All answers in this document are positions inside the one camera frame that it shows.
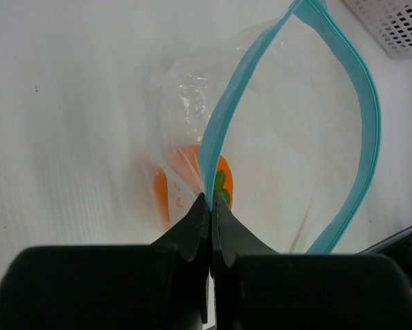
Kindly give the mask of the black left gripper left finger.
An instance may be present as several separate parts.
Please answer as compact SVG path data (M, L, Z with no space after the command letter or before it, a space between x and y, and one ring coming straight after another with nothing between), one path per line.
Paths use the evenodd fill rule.
M149 245L38 246L0 283L0 329L201 329L210 213L199 195Z

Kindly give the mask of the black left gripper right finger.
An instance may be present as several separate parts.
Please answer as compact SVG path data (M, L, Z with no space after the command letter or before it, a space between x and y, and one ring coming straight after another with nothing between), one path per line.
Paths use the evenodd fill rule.
M218 329L412 329L412 293L383 254L279 254L232 213L210 215Z

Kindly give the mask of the orange fake fruit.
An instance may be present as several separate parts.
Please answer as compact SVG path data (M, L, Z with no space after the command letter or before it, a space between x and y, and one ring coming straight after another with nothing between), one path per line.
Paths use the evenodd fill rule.
M169 154L163 166L147 164L154 205L167 228L181 220L203 192L199 151L200 145L187 144Z

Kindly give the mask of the clear zip top bag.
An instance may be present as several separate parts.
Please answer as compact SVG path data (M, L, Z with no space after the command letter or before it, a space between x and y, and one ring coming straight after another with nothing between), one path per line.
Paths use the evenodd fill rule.
M207 200L222 195L282 253L330 253L373 179L380 103L371 74L324 1L154 67L143 161L200 145Z

